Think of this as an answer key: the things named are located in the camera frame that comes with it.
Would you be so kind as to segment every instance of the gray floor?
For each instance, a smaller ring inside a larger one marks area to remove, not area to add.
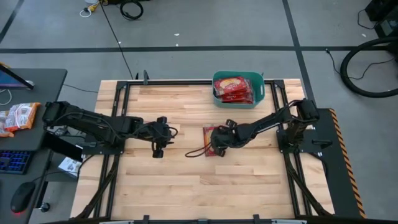
[[[354,46],[377,37],[356,24],[359,10],[370,0],[289,0],[302,46]],[[106,14],[123,47],[175,47],[217,45],[293,46],[284,5],[280,0],[151,0],[138,21],[124,20],[116,6]],[[0,1],[0,30],[16,1]],[[90,18],[78,13],[83,0],[25,0],[1,49],[117,47],[101,9]],[[361,22],[372,24],[362,14]],[[332,52],[337,67],[347,52]],[[133,72],[146,69],[156,78],[210,78],[220,70],[264,72],[266,78],[301,78],[294,51],[191,51],[126,52]],[[308,76],[319,107],[337,112],[359,191],[369,218],[398,220],[396,202],[398,125],[396,97],[369,99],[349,92],[333,72],[325,52],[303,52]],[[352,76],[361,76],[369,63],[391,58],[385,52],[361,52],[349,65]],[[0,61],[18,68],[66,68],[65,83],[97,90],[100,80],[128,79],[120,53],[0,54]],[[357,84],[368,90],[396,88],[394,62],[375,65]],[[96,94],[64,87],[60,100],[87,110],[95,107]],[[31,223],[69,217],[75,184],[54,183],[45,199],[51,211],[35,211]]]

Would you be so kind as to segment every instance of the cable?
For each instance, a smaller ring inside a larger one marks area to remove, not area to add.
[[[64,173],[64,172],[77,174],[77,172],[72,172],[72,171],[57,171],[57,172],[51,172],[51,173],[45,174],[44,176],[40,176],[40,177],[38,177],[38,178],[35,178],[35,179],[33,179],[32,181],[30,181],[30,182],[35,182],[36,180],[38,180],[38,179],[40,179],[40,178],[42,178],[42,177],[46,177],[46,176],[51,175],[51,174],[60,174],[60,173]]]
[[[31,180],[30,182],[35,182],[36,180],[38,180],[38,179],[40,179],[40,178],[42,178],[42,177],[46,177],[46,176],[51,175],[51,174],[60,174],[60,173],[66,173],[66,172],[67,172],[67,173],[74,173],[74,174],[77,174],[77,177],[79,178],[79,176],[80,176],[80,169],[83,167],[83,164],[84,164],[85,162],[87,162],[89,159],[91,159],[93,156],[94,156],[94,155],[89,156],[87,159],[85,159],[85,160],[81,163],[81,165],[80,165],[80,167],[79,167],[79,169],[78,169],[78,172],[72,172],[72,171],[56,171],[56,172],[51,172],[51,173],[45,174],[44,176],[37,177],[37,178]]]
[[[199,156],[203,155],[204,153],[206,153],[207,151],[209,151],[210,145],[211,145],[211,142],[209,142],[209,144],[207,144],[206,146],[201,147],[200,149],[196,149],[196,150],[187,152],[187,153],[185,153],[185,157],[187,157],[187,158],[199,157]],[[189,156],[189,154],[192,154],[192,153],[194,153],[194,152],[201,151],[202,149],[204,149],[203,152],[201,152],[201,153],[199,153],[199,154],[196,154],[196,155],[193,155],[193,156]]]
[[[333,56],[331,55],[331,53],[330,53],[330,51],[329,51],[328,49],[326,49],[326,53],[330,56],[331,61],[333,62],[333,69],[334,69],[334,71],[335,71],[337,74],[341,75],[341,73],[336,69],[335,59],[333,58]],[[390,59],[390,60],[383,61],[383,62],[373,62],[373,63],[370,63],[370,64],[368,65],[368,67],[365,69],[365,71],[362,73],[362,76],[360,76],[359,78],[356,78],[356,77],[348,77],[348,78],[352,78],[352,79],[354,79],[354,80],[361,80],[361,79],[365,76],[365,73],[369,70],[369,68],[370,68],[372,65],[380,65],[380,64],[383,64],[383,63],[391,62],[391,61],[393,61],[394,59],[395,59],[395,57],[392,58],[392,59]]]
[[[10,66],[6,65],[5,63],[0,62],[0,65],[6,67],[6,68],[10,68]],[[7,104],[9,104],[12,100],[12,94],[10,90],[0,90],[0,93],[7,91],[8,94],[10,94],[10,99],[6,102],[6,103],[0,103],[0,106],[6,106]]]
[[[135,4],[135,5],[137,5],[139,7],[140,13],[138,14],[138,16],[132,16],[128,12],[125,12],[123,10],[124,5],[126,5],[127,3],[133,3],[133,4]],[[126,1],[123,1],[120,4],[120,13],[122,14],[123,18],[125,18],[127,20],[130,20],[130,21],[134,21],[134,20],[140,18],[143,15],[144,8],[143,8],[142,4],[139,1],[137,1],[137,0],[126,0]]]
[[[340,77],[341,81],[343,81],[344,85],[347,86],[349,90],[352,92],[359,94],[361,96],[366,96],[370,98],[385,98],[385,97],[390,97],[390,96],[396,96],[398,95],[398,88],[394,90],[389,90],[389,91],[384,91],[384,92],[370,92],[370,91],[365,91],[360,88],[358,88],[350,79],[348,76],[347,68],[349,61],[360,51],[372,47],[377,44],[386,44],[386,43],[391,43],[391,42],[398,42],[398,37],[384,37],[376,40],[370,40],[368,42],[365,42],[358,47],[356,47],[354,50],[350,51],[347,56],[343,59],[340,67]]]
[[[6,103],[0,103],[0,106],[6,106],[7,104],[9,104],[12,100],[12,94],[10,90],[1,90],[0,93],[7,91],[10,94],[10,99],[6,102]]]
[[[373,27],[366,27],[366,26],[361,25],[361,24],[359,23],[359,14],[360,14],[361,12],[363,12],[363,11],[365,11],[365,9],[362,9],[362,10],[360,10],[360,11],[358,12],[358,20],[357,20],[356,22],[358,23],[358,25],[359,25],[360,27],[363,27],[363,28],[368,29],[368,30],[373,30],[374,28],[376,28],[377,25],[379,25],[379,22],[376,22],[375,25],[374,25]]]
[[[174,130],[174,131],[175,131],[175,134],[172,135],[172,138],[174,138],[175,136],[177,136],[177,134],[178,134],[177,128],[168,127],[168,129],[171,129],[171,130]]]
[[[111,31],[112,31],[112,34],[113,34],[115,40],[116,40],[116,43],[117,43],[118,46],[119,46],[119,50],[120,50],[120,52],[122,53],[122,57],[123,57],[124,63],[126,64],[127,69],[129,70],[130,77],[131,77],[131,79],[133,80],[134,78],[132,77],[132,73],[131,73],[131,70],[130,70],[130,66],[129,66],[129,64],[127,63],[127,60],[126,60],[126,58],[125,58],[125,56],[124,56],[124,53],[123,53],[123,49],[122,49],[122,47],[120,46],[119,40],[118,40],[118,38],[116,37],[116,34],[115,34],[114,31],[113,31],[113,28],[112,28],[112,25],[111,25],[111,23],[110,23],[110,21],[109,21],[109,19],[108,19],[108,16],[107,16],[106,13],[105,13],[105,10],[104,10],[104,7],[103,7],[103,5],[102,5],[102,2],[100,1],[99,4],[100,4],[100,6],[101,6],[101,8],[102,8],[102,11],[104,12],[106,21],[107,21],[108,24],[109,24],[109,28],[111,28]]]
[[[83,18],[87,18],[90,17],[92,15],[92,12],[95,11],[95,9],[97,8],[98,4],[100,3],[100,1],[97,1],[96,3],[84,8],[82,11],[80,11],[79,15]],[[82,12],[88,12],[87,16],[83,16]]]
[[[0,62],[0,65],[6,67],[6,68],[10,68],[10,66],[6,65],[5,63]]]
[[[86,139],[86,137],[84,136],[79,136],[79,135],[75,135],[75,136],[71,136],[71,135],[60,135],[58,137],[75,137],[75,138],[82,138],[82,139]]]
[[[66,116],[69,116],[69,115],[84,115],[84,116],[87,116],[87,117],[90,117],[90,118],[94,118],[94,119],[99,119],[99,120],[101,120],[102,122],[104,122],[106,125],[108,125],[108,128],[114,133],[114,135],[118,138],[118,139],[123,139],[114,129],[113,129],[113,127],[111,126],[111,124],[109,124],[105,119],[103,119],[103,118],[98,118],[98,117],[96,117],[96,116],[91,116],[91,115],[88,115],[88,114],[83,114],[83,113],[77,113],[77,112],[71,112],[71,113],[67,113],[67,114],[64,114],[64,115],[62,115],[61,117],[59,117],[58,119],[56,119],[54,122],[53,122],[53,125],[52,126],[56,126],[57,125],[57,122],[59,121],[59,120],[61,120],[62,118],[64,118],[64,117],[66,117]],[[138,130],[140,130],[141,128],[138,128],[136,131],[134,131],[132,134],[135,134],[136,132],[138,132]]]
[[[87,16],[83,16],[83,14],[82,14],[83,12],[88,12],[88,15]],[[82,11],[80,11],[79,15],[81,17],[83,17],[83,18],[88,18],[88,17],[90,17],[92,15],[92,12],[91,12],[91,10],[89,10],[87,8],[84,8]]]
[[[74,87],[74,86],[71,86],[71,85],[67,85],[67,84],[63,84],[63,85],[64,85],[64,86],[67,86],[67,87],[70,87],[70,88],[74,88],[74,89],[80,90],[80,91],[85,91],[85,92],[87,92],[87,93],[98,93],[97,91],[83,90],[83,89],[81,89],[81,88],[77,88],[77,87]]]
[[[84,165],[87,161],[89,161],[93,156],[94,156],[94,155],[91,155],[91,156],[87,157],[87,159],[85,159],[85,160],[80,164],[80,167],[79,167],[79,169],[77,170],[77,179],[79,179],[79,177],[80,177],[80,169],[81,169],[81,168],[83,167],[83,165]]]

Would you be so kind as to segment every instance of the black cable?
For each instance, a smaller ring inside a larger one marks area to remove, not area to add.
[[[84,163],[86,163],[88,160],[90,160],[94,155],[91,155],[89,157],[87,157],[87,159],[85,159],[81,164],[79,169],[77,170],[77,179],[79,179],[80,177],[80,169],[83,167]]]
[[[340,67],[340,77],[341,81],[343,81],[344,85],[347,86],[349,90],[352,92],[359,94],[361,96],[366,96],[370,98],[385,98],[385,97],[390,97],[390,96],[396,96],[398,95],[398,88],[394,90],[389,90],[389,91],[384,91],[384,92],[370,92],[370,91],[365,91],[363,89],[358,88],[350,79],[348,76],[347,68],[349,61],[360,51],[372,47],[374,45],[378,44],[386,44],[386,43],[391,43],[391,42],[398,42],[398,37],[384,37],[376,40],[370,40],[368,42],[365,42],[358,47],[356,47],[354,50],[350,51],[347,56],[343,59]]]
[[[102,5],[102,1],[99,1],[99,4],[101,5],[102,11],[104,12],[106,21],[107,21],[108,24],[109,24],[109,28],[111,28],[111,31],[112,31],[112,34],[113,34],[115,40],[116,40],[116,43],[117,43],[118,46],[119,46],[119,50],[120,50],[120,52],[122,53],[122,57],[123,57],[124,63],[126,64],[127,69],[129,70],[130,77],[131,77],[131,79],[133,80],[134,78],[132,77],[132,73],[131,73],[131,70],[130,70],[130,66],[129,66],[129,64],[127,63],[127,60],[126,60],[126,58],[125,58],[125,56],[124,56],[124,53],[123,53],[123,49],[122,49],[122,47],[120,46],[119,40],[118,40],[118,38],[116,37],[116,34],[115,34],[114,31],[113,31],[113,28],[112,28],[112,25],[111,25],[111,23],[110,23],[110,21],[109,21],[109,19],[108,19],[108,16],[107,16],[106,13],[105,13],[104,7],[103,7],[103,5]]]
[[[358,20],[357,20],[358,25],[359,25],[360,27],[365,28],[365,29],[373,30],[374,28],[376,28],[376,26],[379,24],[379,22],[376,22],[375,25],[374,25],[373,27],[366,27],[366,26],[364,26],[364,25],[362,25],[362,24],[359,23],[359,14],[360,14],[361,12],[363,12],[363,11],[365,11],[365,9],[362,9],[362,10],[360,10],[360,11],[358,12]]]
[[[177,128],[168,127],[168,129],[171,129],[171,130],[174,130],[174,131],[175,131],[175,133],[172,135],[172,138],[174,138],[175,136],[177,136],[177,134],[178,134]]]
[[[46,176],[51,175],[51,174],[60,174],[60,173],[66,173],[66,172],[67,172],[67,173],[74,173],[74,174],[77,174],[77,178],[79,178],[81,167],[83,167],[83,164],[84,164],[86,161],[88,161],[89,159],[91,159],[93,156],[94,156],[94,155],[91,155],[91,156],[87,157],[87,159],[85,159],[85,160],[80,164],[80,167],[79,167],[79,169],[78,169],[78,172],[72,172],[72,171],[56,171],[56,172],[51,172],[51,173],[45,174],[44,176],[37,177],[37,178],[31,180],[30,182],[35,182],[36,180],[38,180],[38,179],[40,179],[40,178],[42,178],[42,177],[46,177]]]
[[[336,69],[335,59],[333,58],[333,56],[331,55],[331,53],[330,53],[330,51],[329,51],[328,49],[326,49],[326,53],[330,56],[331,61],[333,62],[333,69],[334,69],[334,71],[335,71],[337,74],[341,75],[341,73]],[[383,63],[391,62],[391,61],[393,61],[394,59],[395,59],[395,57],[392,58],[392,59],[390,59],[390,60],[383,61],[383,62],[373,62],[373,63],[370,63],[370,64],[368,65],[368,67],[365,69],[365,71],[362,73],[362,76],[360,76],[359,78],[356,78],[356,77],[348,77],[348,78],[352,78],[352,79],[354,79],[354,80],[361,80],[362,78],[364,78],[366,72],[369,70],[370,67],[372,67],[372,65],[380,65],[380,64],[383,64]]]
[[[138,14],[138,16],[132,16],[132,15],[130,15],[128,12],[126,12],[126,11],[123,10],[123,7],[124,7],[126,4],[128,4],[128,3],[133,3],[133,4],[135,4],[135,5],[137,5],[137,6],[139,7],[140,13]],[[143,8],[142,4],[141,4],[139,1],[137,1],[137,0],[126,0],[126,1],[123,1],[123,2],[120,4],[120,13],[122,14],[123,18],[125,18],[125,19],[127,19],[127,20],[130,20],[130,21],[134,21],[134,20],[140,18],[140,17],[143,15],[143,13],[144,13],[144,8]]]
[[[75,138],[82,138],[82,139],[86,139],[86,137],[84,137],[84,136],[78,136],[78,135],[68,135],[68,134],[66,134],[66,135],[60,135],[60,136],[58,136],[58,137],[75,137]]]
[[[63,85],[67,86],[67,87],[70,87],[70,88],[74,88],[74,89],[80,90],[80,91],[85,91],[85,92],[88,92],[88,93],[98,93],[97,91],[83,90],[81,88],[77,88],[77,87],[74,87],[74,86],[71,86],[71,85],[67,85],[67,84],[63,84]]]
[[[44,177],[46,177],[48,175],[51,175],[51,174],[60,174],[60,173],[65,173],[65,172],[77,174],[77,172],[72,172],[72,171],[56,171],[56,172],[51,172],[51,173],[45,174],[44,176],[40,176],[38,178],[35,178],[32,181],[30,181],[30,182],[35,182],[36,180],[38,180],[38,179],[40,179],[42,177],[44,178]]]
[[[105,119],[99,118],[99,117],[96,117],[96,116],[91,116],[91,115],[88,115],[88,114],[83,114],[83,113],[71,112],[71,113],[64,114],[64,115],[62,115],[61,117],[59,117],[58,119],[56,119],[56,120],[53,122],[52,126],[56,126],[56,125],[57,125],[57,122],[58,122],[59,120],[61,120],[62,118],[66,117],[66,116],[74,115],[74,114],[75,114],[75,115],[84,115],[84,116],[87,116],[87,117],[91,117],[91,118],[94,118],[94,119],[99,119],[99,120],[101,120],[102,122],[104,122],[104,123],[107,125],[107,128],[109,128],[109,129],[115,134],[115,136],[116,136],[118,139],[123,139],[123,138],[113,129],[113,127],[111,126],[111,124],[109,124]],[[135,133],[136,133],[138,130],[140,130],[141,128],[137,129],[137,130],[134,131],[132,134],[135,134]]]
[[[203,155],[204,153],[206,153],[207,151],[209,151],[210,145],[211,145],[211,142],[209,142],[209,144],[207,144],[206,146],[201,147],[200,149],[196,149],[196,150],[187,152],[187,153],[185,153],[185,157],[187,157],[187,158],[199,157],[199,156]],[[193,155],[193,156],[189,156],[189,154],[192,154],[192,153],[194,153],[194,152],[201,151],[202,149],[204,149],[203,152],[201,152],[201,153],[199,153],[199,154],[196,154],[196,155]]]

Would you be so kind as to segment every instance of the snack package on desk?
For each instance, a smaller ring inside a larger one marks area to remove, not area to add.
[[[5,130],[13,132],[32,128],[39,105],[40,103],[21,103],[12,106],[6,119]]]
[[[212,134],[213,130],[216,129],[217,127],[218,126],[214,126],[212,124],[205,125],[203,127],[203,137],[205,138],[205,146],[207,146],[210,143],[211,134]],[[205,151],[205,156],[208,157],[208,156],[217,156],[217,155],[214,153],[213,148],[211,146],[208,146],[208,149],[206,149],[206,151]]]
[[[6,131],[6,119],[8,116],[8,111],[0,111],[0,137],[14,137],[14,134]]]

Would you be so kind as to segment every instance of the keyboard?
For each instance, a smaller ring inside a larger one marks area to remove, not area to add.
[[[0,150],[0,174],[25,174],[34,152]]]

